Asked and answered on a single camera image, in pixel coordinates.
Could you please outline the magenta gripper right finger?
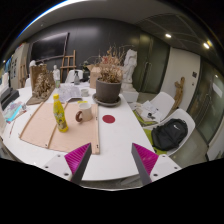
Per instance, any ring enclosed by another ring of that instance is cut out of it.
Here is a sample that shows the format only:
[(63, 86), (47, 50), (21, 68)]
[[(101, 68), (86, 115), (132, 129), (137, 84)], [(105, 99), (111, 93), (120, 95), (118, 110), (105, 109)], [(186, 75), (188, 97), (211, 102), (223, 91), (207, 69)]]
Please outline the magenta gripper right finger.
[(131, 153), (138, 169), (142, 184), (147, 185), (151, 183), (150, 174), (158, 160), (158, 155), (136, 143), (132, 144)]

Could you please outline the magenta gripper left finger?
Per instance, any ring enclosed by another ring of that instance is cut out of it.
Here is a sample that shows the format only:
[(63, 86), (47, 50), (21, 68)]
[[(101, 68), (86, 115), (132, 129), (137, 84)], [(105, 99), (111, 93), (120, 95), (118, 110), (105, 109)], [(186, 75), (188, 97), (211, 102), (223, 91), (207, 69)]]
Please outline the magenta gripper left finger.
[(81, 182), (91, 154), (91, 144), (87, 143), (65, 155), (65, 160), (72, 172), (71, 181), (74, 184)]

